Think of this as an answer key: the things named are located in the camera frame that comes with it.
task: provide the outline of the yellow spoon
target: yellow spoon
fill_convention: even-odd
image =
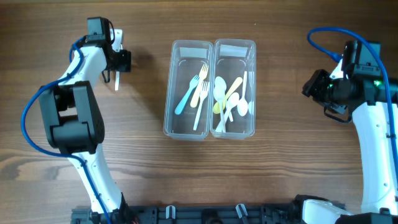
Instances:
[[[231,88],[229,88],[228,92],[225,94],[225,98],[223,101],[223,109],[225,108],[225,103],[226,100],[231,96],[231,94],[242,84],[243,79],[241,77],[238,77],[235,79],[234,83],[231,85]],[[218,102],[214,105],[213,107],[213,113],[219,114],[220,113],[220,106]]]

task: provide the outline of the divided container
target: divided container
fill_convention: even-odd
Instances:
[[[203,101],[197,130],[193,125],[198,106],[192,108],[190,102],[195,92],[191,92],[181,114],[175,109],[186,94],[190,81],[206,63],[209,82],[208,96]],[[237,106],[231,110],[233,122],[227,120],[226,132],[216,131],[220,114],[214,114],[216,100],[213,96],[215,77],[224,79],[229,90],[235,79],[243,78],[247,72],[245,99],[249,108],[245,116],[240,116]],[[234,91],[242,97],[243,84]],[[252,136],[256,125],[256,45],[251,40],[219,39],[215,48],[211,42],[199,40],[176,40],[170,59],[169,83],[164,117],[164,133],[173,139],[200,141],[207,137],[209,130],[216,138],[244,139]]]

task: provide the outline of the plastic fork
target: plastic fork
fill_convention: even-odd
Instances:
[[[208,70],[209,70],[209,66],[207,64],[203,64],[203,66],[201,67],[200,72],[199,72],[200,80],[199,80],[198,88],[193,93],[193,96],[191,99],[190,105],[192,108],[195,108],[198,106],[199,93],[201,90],[202,83],[205,80],[205,78],[207,77]]]
[[[182,110],[185,107],[185,104],[187,104],[187,100],[191,95],[192,90],[198,85],[198,83],[199,83],[199,75],[195,75],[189,82],[189,89],[187,93],[184,95],[184,97],[181,99],[181,101],[178,103],[177,107],[175,108],[174,110],[175,114],[177,115],[181,114]]]
[[[209,82],[203,82],[202,86],[203,86],[203,88],[201,89],[200,94],[199,94],[200,103],[199,103],[199,107],[198,107],[197,117],[195,118],[195,124],[193,125],[193,130],[194,131],[196,131],[197,127],[198,127],[201,107],[203,106],[203,100],[206,99],[207,94],[209,92]]]

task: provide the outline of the wooden table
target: wooden table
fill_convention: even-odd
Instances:
[[[68,67],[69,48],[87,33],[92,16],[123,29],[124,48],[134,54],[119,91],[114,75],[109,85],[100,78],[95,89],[106,160],[128,204],[261,204],[310,194],[359,212],[363,181],[355,127],[326,118],[301,94],[316,69],[335,67],[306,35],[314,27],[341,26],[378,40],[394,76],[397,1],[27,1],[0,5],[0,223],[68,223],[71,209],[90,205],[72,165],[32,149],[20,118],[38,88]],[[244,141],[211,135],[203,142],[171,140],[163,119],[172,42],[220,38],[257,44],[256,133]],[[349,38],[319,34],[314,40],[342,52]],[[27,128],[50,149],[38,103]]]

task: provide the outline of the wood grain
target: wood grain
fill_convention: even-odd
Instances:
[[[91,16],[123,29],[124,48],[134,54],[133,71],[121,74],[119,91],[114,76],[95,89],[106,160],[130,205],[260,204],[312,194],[359,211],[363,183],[355,128],[324,117],[301,95],[316,69],[335,66],[307,44],[306,34],[342,26],[378,40],[396,77],[397,1],[17,2],[0,4],[0,223],[68,223],[71,209],[89,205],[68,161],[26,143],[20,116],[37,89],[68,67],[70,45],[86,34]],[[172,42],[220,38],[257,45],[255,135],[244,141],[167,138],[162,129]],[[319,34],[314,40],[342,52],[349,38]],[[50,149],[38,104],[27,128]]]

